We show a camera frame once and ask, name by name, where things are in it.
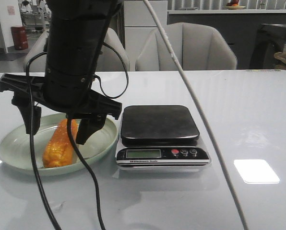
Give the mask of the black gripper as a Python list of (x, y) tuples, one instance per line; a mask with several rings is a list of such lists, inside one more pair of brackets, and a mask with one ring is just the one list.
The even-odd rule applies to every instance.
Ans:
[(122, 110), (121, 103), (91, 90), (90, 86), (90, 83), (58, 81), (50, 74), (27, 77), (4, 73), (0, 78), (0, 92), (14, 92), (12, 105), (19, 109), (27, 134), (36, 134), (40, 128), (41, 107), (33, 105), (35, 101), (81, 119), (76, 136), (80, 145), (103, 128), (107, 115), (117, 120)]

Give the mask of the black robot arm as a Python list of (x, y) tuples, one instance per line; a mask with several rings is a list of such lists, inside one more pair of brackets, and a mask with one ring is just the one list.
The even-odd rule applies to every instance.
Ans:
[(97, 60), (109, 22), (119, 0), (49, 0), (51, 13), (47, 59), (43, 77), (5, 73), (0, 92), (14, 93), (27, 134), (40, 127), (41, 109), (32, 102), (69, 118), (80, 119), (77, 144), (100, 130), (106, 116), (119, 118), (122, 105), (91, 89)]

